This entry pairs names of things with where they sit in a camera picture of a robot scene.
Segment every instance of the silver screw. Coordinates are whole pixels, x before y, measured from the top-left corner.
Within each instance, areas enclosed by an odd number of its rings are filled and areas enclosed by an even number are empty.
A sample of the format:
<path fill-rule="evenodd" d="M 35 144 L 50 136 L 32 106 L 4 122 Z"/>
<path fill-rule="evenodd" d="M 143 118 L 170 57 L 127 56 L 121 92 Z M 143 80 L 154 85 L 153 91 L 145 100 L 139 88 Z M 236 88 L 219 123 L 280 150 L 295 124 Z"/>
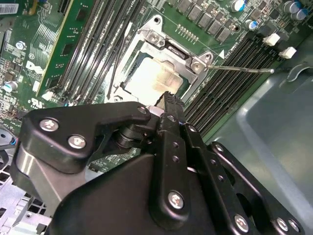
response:
<path fill-rule="evenodd" d="M 137 108 L 139 112 L 141 112 L 142 114 L 147 114 L 147 111 L 144 107 L 139 107 Z"/>
<path fill-rule="evenodd" d="M 249 226 L 246 220 L 241 215 L 235 215 L 234 217 L 235 223 L 238 226 L 238 228 L 243 231 L 244 233 L 247 233 L 249 231 Z"/>
<path fill-rule="evenodd" d="M 159 36 L 155 33 L 152 33 L 150 38 L 152 43 L 156 43 L 159 40 Z"/>
<path fill-rule="evenodd" d="M 216 144 L 215 147 L 216 147 L 217 150 L 219 150 L 220 152 L 224 152 L 222 146 L 220 146 L 219 144 Z"/>
<path fill-rule="evenodd" d="M 281 218 L 278 218 L 276 219 L 276 222 L 282 230 L 284 230 L 285 232 L 288 232 L 288 226 L 284 220 L 282 220 Z"/>
<path fill-rule="evenodd" d="M 175 209 L 182 209 L 184 206 L 182 197 L 176 192 L 170 192 L 168 194 L 168 201 Z"/>
<path fill-rule="evenodd" d="M 293 222 L 291 219 L 288 220 L 289 224 L 292 226 L 292 228 L 294 230 L 296 230 L 297 232 L 300 232 L 300 229 L 298 228 L 297 224 L 295 222 Z"/>
<path fill-rule="evenodd" d="M 80 136 L 71 136 L 68 139 L 68 144 L 72 147 L 72 148 L 76 148 L 76 149 L 82 149 L 86 146 L 86 141 L 80 137 Z"/>
<path fill-rule="evenodd" d="M 168 115 L 167 118 L 171 120 L 172 122 L 175 122 L 175 118 L 172 115 Z"/>
<path fill-rule="evenodd" d="M 192 132 L 197 132 L 196 128 L 192 125 L 189 125 L 189 130 L 191 130 Z"/>
<path fill-rule="evenodd" d="M 41 129 L 44 131 L 56 131 L 59 128 L 59 124 L 51 119 L 44 119 L 39 123 Z"/>

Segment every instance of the capacitor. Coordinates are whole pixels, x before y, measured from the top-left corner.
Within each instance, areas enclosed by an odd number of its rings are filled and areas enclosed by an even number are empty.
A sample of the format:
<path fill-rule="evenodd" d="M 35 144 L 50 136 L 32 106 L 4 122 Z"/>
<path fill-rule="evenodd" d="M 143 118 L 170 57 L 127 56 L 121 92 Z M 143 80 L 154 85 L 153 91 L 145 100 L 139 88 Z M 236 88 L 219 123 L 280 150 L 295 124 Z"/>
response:
<path fill-rule="evenodd" d="M 14 81 L 10 81 L 3 86 L 3 89 L 8 93 L 15 91 L 17 88 L 18 84 Z"/>
<path fill-rule="evenodd" d="M 257 28 L 258 23 L 252 20 L 247 20 L 245 26 L 247 29 L 254 31 Z"/>
<path fill-rule="evenodd" d="M 286 13 L 296 13 L 300 10 L 300 3 L 297 2 L 297 1 L 287 1 L 285 4 L 284 4 L 284 12 Z"/>
<path fill-rule="evenodd" d="M 245 8 L 245 1 L 244 0 L 235 0 L 231 4 L 232 12 L 242 11 Z"/>
<path fill-rule="evenodd" d="M 291 18 L 296 21 L 302 21 L 308 15 L 308 11 L 306 9 L 300 9 L 297 13 L 291 14 Z"/>

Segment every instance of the dimm slot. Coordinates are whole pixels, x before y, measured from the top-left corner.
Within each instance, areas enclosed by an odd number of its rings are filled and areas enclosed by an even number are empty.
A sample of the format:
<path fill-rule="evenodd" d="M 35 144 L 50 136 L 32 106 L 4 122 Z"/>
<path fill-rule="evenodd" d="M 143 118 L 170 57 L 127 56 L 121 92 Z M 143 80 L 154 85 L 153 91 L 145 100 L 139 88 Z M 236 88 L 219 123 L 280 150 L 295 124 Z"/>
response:
<path fill-rule="evenodd" d="M 121 35 L 119 35 L 119 39 L 118 39 L 118 44 L 117 45 L 119 45 L 118 47 L 120 47 L 120 48 L 115 50 L 116 54 L 114 54 L 114 58 L 118 55 L 118 50 L 122 49 L 121 48 L 121 44 L 123 42 L 124 32 L 125 32 L 128 24 L 129 24 L 129 22 L 133 21 L 134 19 L 137 18 L 138 14 L 140 12 L 139 8 L 141 9 L 144 3 L 145 3 L 144 0 L 140 0 L 136 4 L 134 4 L 132 6 L 132 8 L 130 9 L 128 17 L 127 17 L 127 19 L 125 19 L 125 23 L 123 24 L 123 28 L 121 30 L 123 33 Z M 100 89 L 100 87 L 101 87 L 101 85 L 102 85 L 102 83 L 103 83 L 103 81 L 104 81 L 104 79 L 105 79 L 105 77 L 106 77 L 106 75 L 107 75 L 111 65 L 113 64 L 113 62 L 114 62 L 114 60 L 113 61 L 108 61 L 108 63 L 106 63 L 106 65 L 101 69 L 101 71 L 99 73 L 100 76 L 99 76 L 98 80 L 96 81 L 96 84 L 93 86 L 90 95 L 86 99 L 88 103 L 91 103 L 94 100 L 94 98 L 95 98 L 97 92 L 99 91 L 99 89 Z"/>
<path fill-rule="evenodd" d="M 80 97 L 84 97 L 86 94 L 86 91 L 88 90 L 88 87 L 90 86 L 90 83 L 94 77 L 94 74 L 96 73 L 97 69 L 99 68 L 102 59 L 104 58 L 105 54 L 108 54 L 108 48 L 110 45 L 113 45 L 112 47 L 114 48 L 114 45 L 116 44 L 116 39 L 114 40 L 115 33 L 114 31 L 120 27 L 120 25 L 123 22 L 123 17 L 126 13 L 126 11 L 129 9 L 131 5 L 131 2 L 128 2 L 128 4 L 122 4 L 121 8 L 119 8 L 118 13 L 116 14 L 116 18 L 114 18 L 113 24 L 110 26 L 109 30 L 107 30 L 108 38 L 105 37 L 102 43 L 102 46 L 100 47 L 100 50 L 97 53 L 97 57 L 95 58 L 94 62 L 92 63 L 91 69 L 88 71 L 87 75 L 84 76 L 85 80 L 83 85 L 79 88 L 79 91 L 77 94 Z"/>
<path fill-rule="evenodd" d="M 110 1 L 110 4 L 106 6 L 104 9 L 104 12 L 110 12 L 110 14 L 103 14 L 100 22 L 96 26 L 96 30 L 94 35 L 92 36 L 91 42 L 88 45 L 88 49 L 86 53 L 83 55 L 83 61 L 80 62 L 77 66 L 77 69 L 75 71 L 75 80 L 72 82 L 72 84 L 68 87 L 67 91 L 69 95 L 72 95 L 77 90 L 77 87 L 82 83 L 82 81 L 85 81 L 85 74 L 88 72 L 86 70 L 89 65 L 92 65 L 92 54 L 96 57 L 99 53 L 99 50 L 96 47 L 98 45 L 99 47 L 103 44 L 104 38 L 107 36 L 108 31 L 105 30 L 105 25 L 107 22 L 110 21 L 110 18 L 113 14 L 113 12 L 109 11 L 109 9 L 112 9 L 114 6 L 114 1 Z"/>
<path fill-rule="evenodd" d="M 102 0 L 97 0 L 95 5 L 92 8 L 92 12 L 90 14 L 90 17 L 87 21 L 86 26 L 84 27 L 84 30 L 82 32 L 82 36 L 80 37 L 80 40 L 77 44 L 77 49 L 75 50 L 69 64 L 67 65 L 66 71 L 61 76 L 59 82 L 58 82 L 58 88 L 62 89 L 68 82 L 72 82 L 75 79 L 75 76 L 72 74 L 75 73 L 76 67 L 80 64 L 79 58 L 84 53 L 84 49 L 86 48 L 86 45 L 88 45 L 91 41 L 91 37 L 87 37 L 88 35 L 92 35 L 93 31 L 90 32 L 90 29 L 93 29 L 92 24 L 97 24 L 97 21 L 95 19 L 100 19 L 99 17 L 96 17 L 99 11 L 102 10 L 102 7 L 105 7 L 108 1 L 105 3 Z"/>

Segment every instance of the black plastic bracket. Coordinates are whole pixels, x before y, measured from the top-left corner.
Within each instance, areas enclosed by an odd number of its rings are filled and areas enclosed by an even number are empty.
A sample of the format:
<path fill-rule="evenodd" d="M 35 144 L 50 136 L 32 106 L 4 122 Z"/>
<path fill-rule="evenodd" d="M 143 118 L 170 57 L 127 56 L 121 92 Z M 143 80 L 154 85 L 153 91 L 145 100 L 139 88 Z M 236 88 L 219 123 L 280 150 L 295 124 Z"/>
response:
<path fill-rule="evenodd" d="M 234 197 L 240 200 L 245 214 L 262 234 L 303 235 L 297 219 L 219 142 L 211 142 L 208 150 L 218 156 L 231 182 Z"/>
<path fill-rule="evenodd" d="M 98 136 L 104 136 L 101 144 L 104 146 L 116 129 L 146 124 L 150 118 L 150 112 L 137 102 L 34 110 L 24 117 L 19 142 L 29 154 L 58 171 L 78 173 L 96 150 L 94 142 Z M 40 127 L 43 119 L 54 120 L 59 128 L 53 132 L 43 130 Z M 68 138 L 72 135 L 81 136 L 86 146 L 71 147 Z"/>
<path fill-rule="evenodd" d="M 155 139 L 157 149 L 149 211 L 159 226 L 176 230 L 184 225 L 190 213 L 186 150 L 180 137 L 178 118 L 182 107 L 169 93 L 165 93 L 160 101 L 165 105 L 165 112 L 160 117 Z"/>

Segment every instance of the black ram slot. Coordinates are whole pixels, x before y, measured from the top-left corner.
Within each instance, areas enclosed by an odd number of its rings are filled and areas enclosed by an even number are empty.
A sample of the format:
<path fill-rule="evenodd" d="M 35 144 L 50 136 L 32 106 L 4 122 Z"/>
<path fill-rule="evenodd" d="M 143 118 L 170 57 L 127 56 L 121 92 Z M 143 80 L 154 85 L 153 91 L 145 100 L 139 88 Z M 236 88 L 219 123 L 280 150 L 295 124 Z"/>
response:
<path fill-rule="evenodd" d="M 224 66 L 268 68 L 278 56 L 251 35 L 246 36 Z M 186 109 L 187 121 L 204 136 L 261 77 L 261 73 L 218 70 Z"/>

